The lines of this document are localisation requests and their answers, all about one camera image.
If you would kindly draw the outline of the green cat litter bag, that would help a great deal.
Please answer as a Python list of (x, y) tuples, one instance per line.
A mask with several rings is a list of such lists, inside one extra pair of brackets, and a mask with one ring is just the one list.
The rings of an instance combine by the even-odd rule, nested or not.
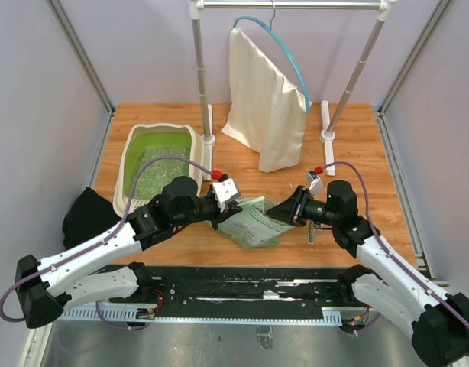
[(276, 203), (264, 196), (240, 198), (236, 203), (242, 211), (219, 223), (215, 231), (244, 248), (277, 246), (277, 237), (293, 229), (293, 226), (267, 216), (268, 209)]

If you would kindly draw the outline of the piano pattern bag clip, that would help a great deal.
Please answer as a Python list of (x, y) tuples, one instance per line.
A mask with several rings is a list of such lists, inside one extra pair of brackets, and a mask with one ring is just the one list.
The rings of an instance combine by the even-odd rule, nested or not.
[(310, 245), (315, 244), (316, 234), (317, 234), (318, 229), (319, 229), (318, 226), (316, 224), (314, 224), (313, 222), (311, 222), (309, 224), (309, 227), (308, 227), (308, 243)]

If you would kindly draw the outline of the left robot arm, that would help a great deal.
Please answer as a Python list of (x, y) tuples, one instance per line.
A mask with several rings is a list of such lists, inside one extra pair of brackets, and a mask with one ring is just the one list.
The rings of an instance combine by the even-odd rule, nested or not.
[(45, 326), (69, 309), (98, 300), (149, 300), (154, 284), (143, 265), (108, 273), (99, 269), (164, 242), (191, 224), (209, 221), (217, 227), (242, 211), (236, 202), (240, 195), (227, 176), (212, 183), (205, 196), (197, 195), (192, 178), (177, 177), (148, 204), (95, 238), (41, 260), (24, 256), (17, 263), (15, 291), (26, 326)]

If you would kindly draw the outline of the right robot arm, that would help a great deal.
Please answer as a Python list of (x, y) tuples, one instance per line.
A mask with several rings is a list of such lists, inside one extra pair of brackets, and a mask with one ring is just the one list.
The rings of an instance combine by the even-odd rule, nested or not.
[(469, 355), (469, 299), (450, 294), (394, 251), (359, 214), (357, 195), (347, 181), (332, 181), (325, 202), (299, 186), (267, 215), (292, 226), (308, 221), (329, 226), (339, 247), (360, 262), (338, 276), (338, 300), (374, 308), (410, 339), (427, 366), (448, 366)]

